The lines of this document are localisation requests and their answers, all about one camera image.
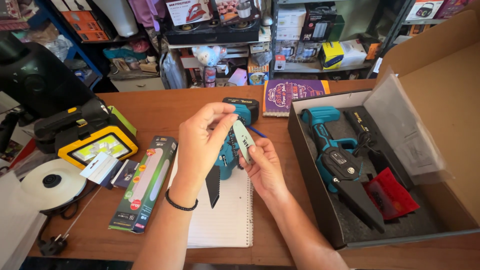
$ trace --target red sticker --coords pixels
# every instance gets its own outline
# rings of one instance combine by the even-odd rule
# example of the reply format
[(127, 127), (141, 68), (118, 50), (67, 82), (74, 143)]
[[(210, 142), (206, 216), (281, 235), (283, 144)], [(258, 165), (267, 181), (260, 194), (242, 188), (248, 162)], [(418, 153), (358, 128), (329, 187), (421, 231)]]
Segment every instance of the red sticker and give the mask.
[(147, 150), (147, 156), (153, 156), (155, 154), (155, 149), (151, 148)]
[(132, 210), (137, 210), (140, 206), (142, 205), (142, 202), (140, 200), (134, 200), (131, 204), (130, 204), (130, 209)]

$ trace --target notebook spiral binding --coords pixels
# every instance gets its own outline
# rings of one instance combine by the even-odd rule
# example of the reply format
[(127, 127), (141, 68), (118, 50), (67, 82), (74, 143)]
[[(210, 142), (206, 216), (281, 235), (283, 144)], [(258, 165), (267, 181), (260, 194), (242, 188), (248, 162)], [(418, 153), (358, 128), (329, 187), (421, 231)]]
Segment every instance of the notebook spiral binding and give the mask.
[(285, 112), (280, 110), (268, 110), (263, 112), (263, 116), (288, 117), (289, 114), (289, 111)]
[(250, 196), (250, 205), (247, 209), (247, 246), (253, 245), (253, 184), (248, 178), (247, 193)]

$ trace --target forearm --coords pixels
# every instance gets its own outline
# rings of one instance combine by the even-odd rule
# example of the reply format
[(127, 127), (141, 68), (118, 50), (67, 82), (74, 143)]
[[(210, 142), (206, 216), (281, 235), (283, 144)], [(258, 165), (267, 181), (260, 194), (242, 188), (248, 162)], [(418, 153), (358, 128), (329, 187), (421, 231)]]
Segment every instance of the forearm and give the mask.
[[(196, 194), (172, 185), (169, 197), (180, 206), (192, 207)], [(133, 270), (182, 270), (191, 219), (192, 211), (177, 209), (163, 199)]]
[(347, 270), (342, 257), (320, 234), (288, 191), (265, 200), (299, 270)]

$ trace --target stuffed animal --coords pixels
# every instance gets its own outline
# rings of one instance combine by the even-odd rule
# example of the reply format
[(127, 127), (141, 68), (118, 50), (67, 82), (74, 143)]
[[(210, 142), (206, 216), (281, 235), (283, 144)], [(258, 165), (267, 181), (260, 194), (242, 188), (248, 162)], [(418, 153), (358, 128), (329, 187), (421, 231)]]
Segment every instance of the stuffed animal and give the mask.
[(208, 46), (200, 46), (192, 48), (193, 56), (195, 56), (202, 65), (206, 67), (214, 67), (225, 57), (227, 50), (220, 46), (213, 46), (212, 48)]

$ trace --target spiral notebook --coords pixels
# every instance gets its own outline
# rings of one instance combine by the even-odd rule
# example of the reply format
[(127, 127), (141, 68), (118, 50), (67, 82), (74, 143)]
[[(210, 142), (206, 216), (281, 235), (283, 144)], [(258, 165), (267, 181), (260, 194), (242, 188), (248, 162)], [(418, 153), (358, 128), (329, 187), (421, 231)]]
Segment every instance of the spiral notebook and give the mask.
[[(177, 158), (172, 168), (170, 187), (177, 173)], [(220, 181), (220, 198), (210, 206), (206, 183), (198, 194), (192, 213), (188, 248), (249, 247), (253, 245), (253, 185), (245, 170), (235, 168), (232, 176)]]
[(269, 80), (264, 86), (263, 116), (288, 117), (293, 99), (330, 94), (328, 81)]

